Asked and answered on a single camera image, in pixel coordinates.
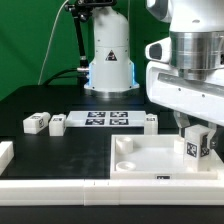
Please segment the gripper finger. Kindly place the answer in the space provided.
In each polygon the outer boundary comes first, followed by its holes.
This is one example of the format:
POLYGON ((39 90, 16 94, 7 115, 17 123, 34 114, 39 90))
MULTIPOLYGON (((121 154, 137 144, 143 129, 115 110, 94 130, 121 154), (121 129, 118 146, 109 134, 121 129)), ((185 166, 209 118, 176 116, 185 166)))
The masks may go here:
POLYGON ((208 133, 208 136, 207 136, 207 147, 209 149, 214 149, 216 146, 215 134, 217 131, 217 125, 209 122, 208 128, 210 129, 210 132, 208 133))
POLYGON ((184 129, 190 126, 190 122, 188 116, 182 112, 174 111, 173 112, 174 119, 179 128, 179 136, 182 137, 184 134, 184 129))

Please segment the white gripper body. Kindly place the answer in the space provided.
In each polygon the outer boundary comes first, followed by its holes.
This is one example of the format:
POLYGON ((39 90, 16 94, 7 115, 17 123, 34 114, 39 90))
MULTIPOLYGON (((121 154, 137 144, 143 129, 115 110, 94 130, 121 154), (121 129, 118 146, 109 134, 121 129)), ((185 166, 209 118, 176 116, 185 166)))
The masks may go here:
POLYGON ((224 69, 209 72, 205 81, 190 81, 168 64, 151 61, 146 91, 151 102, 224 126, 224 69))

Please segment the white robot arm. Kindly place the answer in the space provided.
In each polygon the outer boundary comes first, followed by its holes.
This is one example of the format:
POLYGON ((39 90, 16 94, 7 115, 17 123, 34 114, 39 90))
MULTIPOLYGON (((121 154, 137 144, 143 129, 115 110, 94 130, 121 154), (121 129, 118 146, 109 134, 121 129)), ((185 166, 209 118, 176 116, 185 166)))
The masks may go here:
MULTIPOLYGON (((138 88, 129 58, 128 22, 111 3, 93 6, 95 56, 85 89, 108 96, 138 88)), ((169 24, 169 35, 145 48, 149 100, 216 125, 211 147, 224 140, 224 0, 146 0, 147 10, 169 24)))

